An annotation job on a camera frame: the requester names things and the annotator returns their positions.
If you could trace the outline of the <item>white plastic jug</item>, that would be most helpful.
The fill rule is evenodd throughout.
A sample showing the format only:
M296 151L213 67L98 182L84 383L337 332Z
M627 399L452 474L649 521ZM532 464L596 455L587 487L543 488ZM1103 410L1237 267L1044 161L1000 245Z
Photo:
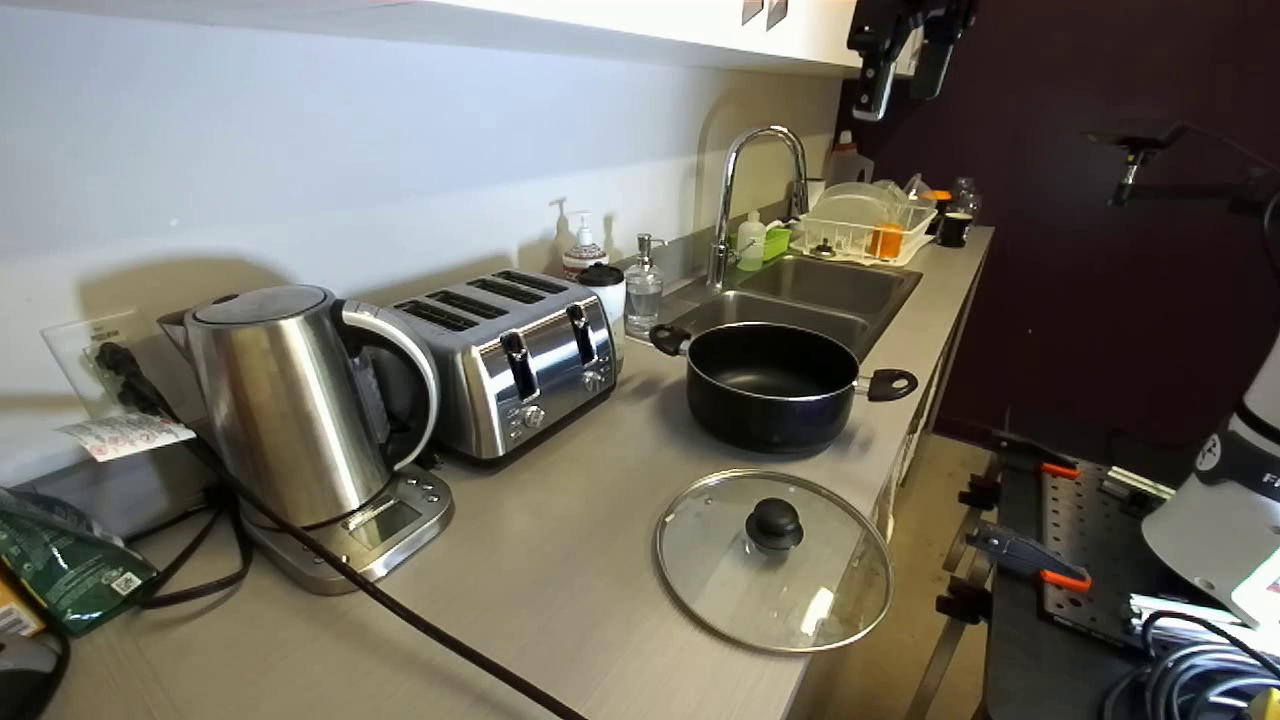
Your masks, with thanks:
M827 188L845 183L870 183L876 164L861 155L850 129L841 129L833 141L823 170Z

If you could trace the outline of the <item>heap of clear plastic containers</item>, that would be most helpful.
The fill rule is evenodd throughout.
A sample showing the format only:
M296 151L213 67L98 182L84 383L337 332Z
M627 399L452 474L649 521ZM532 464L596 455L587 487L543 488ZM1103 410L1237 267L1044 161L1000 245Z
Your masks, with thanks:
M897 224L911 229L932 222L937 210L931 190L919 183L919 177L913 177L906 187L891 179L831 186L808 215L852 225Z

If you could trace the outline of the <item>white dish rack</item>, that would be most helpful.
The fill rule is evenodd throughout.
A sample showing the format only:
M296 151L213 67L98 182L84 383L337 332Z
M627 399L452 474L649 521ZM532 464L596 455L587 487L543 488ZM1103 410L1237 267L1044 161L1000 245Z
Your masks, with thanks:
M810 219L808 214L800 218L790 249L801 255L835 263L851 263L865 266L906 266L915 254L931 241L927 231L932 222L923 222L915 228L905 229L902 254L896 263L881 263L869 252L869 243L876 225L852 225L842 222L815 220Z

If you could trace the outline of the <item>steel sink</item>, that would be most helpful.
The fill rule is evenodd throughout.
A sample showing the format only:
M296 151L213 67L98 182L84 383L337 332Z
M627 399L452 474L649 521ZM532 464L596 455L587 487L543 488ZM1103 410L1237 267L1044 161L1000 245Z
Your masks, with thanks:
M922 279L905 269L785 255L759 272L731 272L719 291L691 281L663 297L660 320L692 333L740 322L795 325L864 359Z

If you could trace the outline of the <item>clear soap dispenser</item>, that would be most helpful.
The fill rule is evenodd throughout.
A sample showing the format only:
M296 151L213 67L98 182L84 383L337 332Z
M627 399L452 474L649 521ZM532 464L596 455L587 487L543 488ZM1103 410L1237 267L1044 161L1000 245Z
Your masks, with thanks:
M637 259L623 272L623 325L627 334L640 340L649 338L660 315L664 277L653 258L655 245L666 245L666 241L649 233L639 233Z

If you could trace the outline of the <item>white patterned soap dispenser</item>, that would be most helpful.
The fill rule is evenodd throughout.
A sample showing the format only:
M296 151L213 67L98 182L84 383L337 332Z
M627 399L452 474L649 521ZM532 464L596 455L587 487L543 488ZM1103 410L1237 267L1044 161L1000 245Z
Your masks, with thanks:
M596 264L609 264L605 245L596 240L590 211L570 211L566 214L572 241L561 255L562 274L567 281L577 281L579 275Z

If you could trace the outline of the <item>black cooking pot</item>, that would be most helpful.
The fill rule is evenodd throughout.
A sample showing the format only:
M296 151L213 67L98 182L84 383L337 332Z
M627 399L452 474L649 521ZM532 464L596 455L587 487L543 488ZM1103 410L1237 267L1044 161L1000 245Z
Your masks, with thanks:
M649 340L685 359L694 419L716 438L754 452L820 451L844 432L856 396L893 402L920 386L905 369L865 375L849 347L795 325L739 322L692 333L659 324Z

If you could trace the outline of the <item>black and orange clamp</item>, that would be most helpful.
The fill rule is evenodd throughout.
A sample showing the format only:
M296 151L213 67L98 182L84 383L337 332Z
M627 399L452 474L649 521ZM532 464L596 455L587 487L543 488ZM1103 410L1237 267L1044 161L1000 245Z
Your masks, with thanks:
M1005 469L1064 479L1076 479L1082 474L1078 464L1068 456L1006 430L992 429L986 446Z

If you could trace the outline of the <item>steel four-slot toaster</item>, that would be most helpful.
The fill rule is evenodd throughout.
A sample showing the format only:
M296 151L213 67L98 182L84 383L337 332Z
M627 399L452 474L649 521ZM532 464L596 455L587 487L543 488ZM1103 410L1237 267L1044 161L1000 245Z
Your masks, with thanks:
M390 305L440 374L435 445L499 461L603 400L621 351L600 297L563 278L503 269Z

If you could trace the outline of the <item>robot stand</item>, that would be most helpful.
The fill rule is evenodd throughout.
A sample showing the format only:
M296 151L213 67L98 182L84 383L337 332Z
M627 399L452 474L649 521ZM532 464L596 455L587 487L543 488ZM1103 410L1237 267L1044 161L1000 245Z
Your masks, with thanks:
M989 437L984 441L986 446ZM1146 644L1123 629L1137 589L1167 585L1139 541L1153 498L1111 495L1100 465L1069 457L1076 479L1014 471L991 452L987 469L959 495L966 507L943 562L948 585L934 602L946 623L913 708L924 712L969 626L987 629L980 701L972 720L1143 720ZM977 520L1029 536L1093 578L1089 593L996 568L963 538Z

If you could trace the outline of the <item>blue and orange clamp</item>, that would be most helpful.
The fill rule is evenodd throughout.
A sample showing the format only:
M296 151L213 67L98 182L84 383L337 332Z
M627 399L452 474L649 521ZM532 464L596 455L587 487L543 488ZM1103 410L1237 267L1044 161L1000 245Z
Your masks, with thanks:
M970 530L963 533L963 538L996 568L1079 594L1092 589L1093 578L1084 568L1062 560L1029 536L977 520Z

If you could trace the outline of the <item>glass pot lid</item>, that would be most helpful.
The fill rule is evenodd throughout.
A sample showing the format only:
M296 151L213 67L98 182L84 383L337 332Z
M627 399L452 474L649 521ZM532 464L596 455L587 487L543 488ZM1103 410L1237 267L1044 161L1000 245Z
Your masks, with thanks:
M692 483L658 519L654 551L689 618L759 652L845 647L893 600L876 524L826 487L782 471L730 469Z

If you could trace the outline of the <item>steel kettle base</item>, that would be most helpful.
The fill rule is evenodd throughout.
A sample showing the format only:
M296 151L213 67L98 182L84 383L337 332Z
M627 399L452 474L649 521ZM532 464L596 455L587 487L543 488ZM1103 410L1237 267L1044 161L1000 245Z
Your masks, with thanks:
M433 542L451 523L454 497L433 471L408 465L361 509L303 532L358 571L379 582ZM269 520L248 519L253 543L302 589L312 594L356 591L343 575Z

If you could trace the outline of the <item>steel electric kettle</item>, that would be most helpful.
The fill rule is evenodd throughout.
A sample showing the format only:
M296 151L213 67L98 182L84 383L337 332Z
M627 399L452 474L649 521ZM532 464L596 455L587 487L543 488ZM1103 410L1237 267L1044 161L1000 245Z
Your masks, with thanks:
M292 525L323 527L371 503L435 428L436 365L390 307L285 284L225 295L157 324L195 370L224 464ZM367 347L417 377L415 420L398 445L378 438L362 400L355 359Z

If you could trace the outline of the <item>yellow packet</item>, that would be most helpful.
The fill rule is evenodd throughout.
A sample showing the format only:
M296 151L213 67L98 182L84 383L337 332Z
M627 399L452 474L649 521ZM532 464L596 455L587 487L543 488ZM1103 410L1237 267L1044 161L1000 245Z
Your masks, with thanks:
M0 633L36 637L46 626L20 583L0 568Z

